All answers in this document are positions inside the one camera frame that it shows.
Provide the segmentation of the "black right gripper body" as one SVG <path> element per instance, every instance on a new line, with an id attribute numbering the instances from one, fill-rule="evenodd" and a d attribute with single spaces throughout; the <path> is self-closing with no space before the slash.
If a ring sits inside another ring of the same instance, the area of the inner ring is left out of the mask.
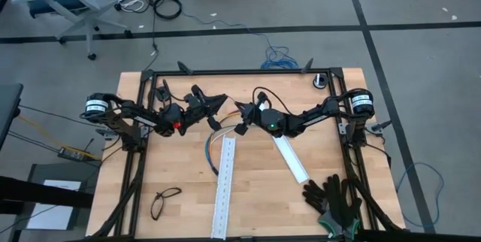
<path id="1" fill-rule="evenodd" d="M 242 116 L 242 120 L 246 124 L 253 124 L 256 122 L 256 117 L 262 112 L 264 104 L 251 104 L 251 114 L 249 116 Z"/>

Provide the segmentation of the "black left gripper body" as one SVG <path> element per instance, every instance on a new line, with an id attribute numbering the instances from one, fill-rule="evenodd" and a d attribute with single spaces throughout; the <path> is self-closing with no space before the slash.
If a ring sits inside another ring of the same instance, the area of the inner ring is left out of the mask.
<path id="1" fill-rule="evenodd" d="M 185 95 L 183 100 L 188 104 L 187 109 L 183 113 L 185 122 L 199 122 L 210 116 L 206 95 L 203 93 Z"/>

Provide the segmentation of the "white slotted cable raceway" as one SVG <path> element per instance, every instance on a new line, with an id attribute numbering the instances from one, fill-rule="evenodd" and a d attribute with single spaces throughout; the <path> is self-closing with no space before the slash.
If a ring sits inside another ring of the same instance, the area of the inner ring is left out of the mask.
<path id="1" fill-rule="evenodd" d="M 234 170 L 235 138 L 224 137 L 214 204 L 212 232 L 213 239 L 225 240 L 228 229 L 228 214 L 231 197 L 231 185 Z"/>

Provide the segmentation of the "white raceway cover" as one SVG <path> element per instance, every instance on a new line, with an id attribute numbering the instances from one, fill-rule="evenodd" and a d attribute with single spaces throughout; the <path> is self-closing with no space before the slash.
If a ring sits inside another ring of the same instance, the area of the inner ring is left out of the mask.
<path id="1" fill-rule="evenodd" d="M 266 103 L 260 104 L 259 110 L 261 111 L 261 127 L 271 134 L 274 143 L 276 144 L 280 154 L 284 158 L 297 183 L 303 183 L 304 181 L 308 180 L 310 178 L 308 173 L 304 169 L 304 166 L 297 157 L 287 138 L 282 134 L 282 131 L 286 125 L 285 115 L 278 110 L 268 108 Z"/>

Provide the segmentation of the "black work glove grey cuff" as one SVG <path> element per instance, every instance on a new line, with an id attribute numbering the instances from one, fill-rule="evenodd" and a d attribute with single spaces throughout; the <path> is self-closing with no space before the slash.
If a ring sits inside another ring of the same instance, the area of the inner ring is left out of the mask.
<path id="1" fill-rule="evenodd" d="M 348 185 L 348 180 L 341 180 L 337 174 L 328 177 L 323 183 L 327 208 L 318 219 L 318 223 L 334 237 L 342 236 L 352 242 L 359 227 L 357 214 L 362 200 L 354 198 L 351 204 L 348 204 L 346 197 Z"/>
<path id="2" fill-rule="evenodd" d="M 313 180 L 304 185 L 302 192 L 304 201 L 319 212 L 317 222 L 335 237 L 342 233 L 342 216 L 339 194 L 334 188 L 331 178 L 318 186 Z"/>

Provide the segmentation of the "black safety glasses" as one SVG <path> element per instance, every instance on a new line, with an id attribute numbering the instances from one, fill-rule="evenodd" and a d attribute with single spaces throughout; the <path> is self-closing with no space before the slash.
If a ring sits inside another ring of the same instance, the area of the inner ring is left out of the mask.
<path id="1" fill-rule="evenodd" d="M 182 192 L 180 187 L 170 187 L 162 192 L 157 192 L 150 206 L 150 217 L 157 221 L 162 214 L 167 198 L 179 195 Z"/>

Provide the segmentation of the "grey cabinet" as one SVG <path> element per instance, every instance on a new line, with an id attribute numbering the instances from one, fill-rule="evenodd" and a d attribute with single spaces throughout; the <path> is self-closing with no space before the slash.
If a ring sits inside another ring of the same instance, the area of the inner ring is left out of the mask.
<path id="1" fill-rule="evenodd" d="M 82 185 L 80 186 L 79 192 L 93 193 L 95 188 L 95 178 L 97 174 L 97 164 L 93 166 L 86 165 L 79 162 L 70 163 L 58 163 L 49 165 L 33 165 L 29 174 L 28 181 L 32 183 L 39 183 L 43 185 L 45 180 L 72 180 L 80 181 Z M 30 204 L 27 207 L 27 216 L 32 217 L 32 211 L 34 206 L 40 203 Z M 72 213 L 70 222 L 68 224 L 67 230 L 73 230 L 83 218 L 83 213 L 88 212 L 87 209 L 73 207 L 74 211 Z"/>

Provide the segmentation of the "black beam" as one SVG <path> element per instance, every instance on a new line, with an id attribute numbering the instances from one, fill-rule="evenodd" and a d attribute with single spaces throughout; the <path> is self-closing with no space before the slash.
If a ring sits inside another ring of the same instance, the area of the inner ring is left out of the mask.
<path id="1" fill-rule="evenodd" d="M 0 200 L 91 208 L 93 194 L 0 176 Z"/>

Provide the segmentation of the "white paper sheet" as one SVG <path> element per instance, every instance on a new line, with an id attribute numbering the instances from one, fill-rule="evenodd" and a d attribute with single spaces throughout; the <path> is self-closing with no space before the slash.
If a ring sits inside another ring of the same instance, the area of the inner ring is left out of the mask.
<path id="1" fill-rule="evenodd" d="M 74 191 L 78 191 L 82 185 L 80 181 L 72 180 L 45 180 L 43 184 Z M 73 211 L 73 207 L 36 204 L 26 229 L 67 230 Z"/>

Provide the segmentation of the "black desk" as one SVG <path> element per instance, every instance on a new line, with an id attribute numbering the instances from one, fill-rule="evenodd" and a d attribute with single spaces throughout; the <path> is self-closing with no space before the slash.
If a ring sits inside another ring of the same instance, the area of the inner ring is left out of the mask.
<path id="1" fill-rule="evenodd" d="M 0 84 L 0 149 L 13 119 L 20 114 L 19 103 L 22 91 L 21 83 Z"/>

